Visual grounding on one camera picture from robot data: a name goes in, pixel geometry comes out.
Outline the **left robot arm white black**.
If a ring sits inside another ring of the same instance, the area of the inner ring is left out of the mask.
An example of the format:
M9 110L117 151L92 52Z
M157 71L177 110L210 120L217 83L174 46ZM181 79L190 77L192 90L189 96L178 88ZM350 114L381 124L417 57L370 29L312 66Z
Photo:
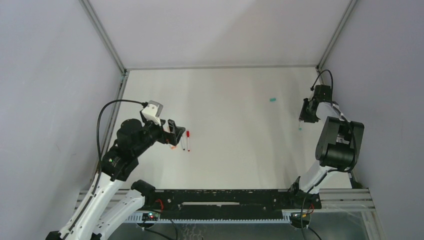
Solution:
M107 240L136 210L147 202L154 202L155 187L138 180L133 183L123 200L109 211L106 207L138 166L138 158L156 142L176 146L186 129L165 120L155 124L151 120L127 119L116 133L114 145L103 156L100 171L73 216L60 230L51 231L48 240Z

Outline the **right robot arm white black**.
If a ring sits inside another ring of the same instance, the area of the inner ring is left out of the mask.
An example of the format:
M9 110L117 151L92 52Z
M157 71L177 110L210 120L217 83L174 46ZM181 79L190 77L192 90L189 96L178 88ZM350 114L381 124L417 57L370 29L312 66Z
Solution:
M332 99L329 85L312 88L303 100L298 118L301 123L323 121L323 129L315 148L315 162L298 176L288 192L294 198L311 198L319 193L327 178L334 173L348 173L358 163L365 126L349 120Z

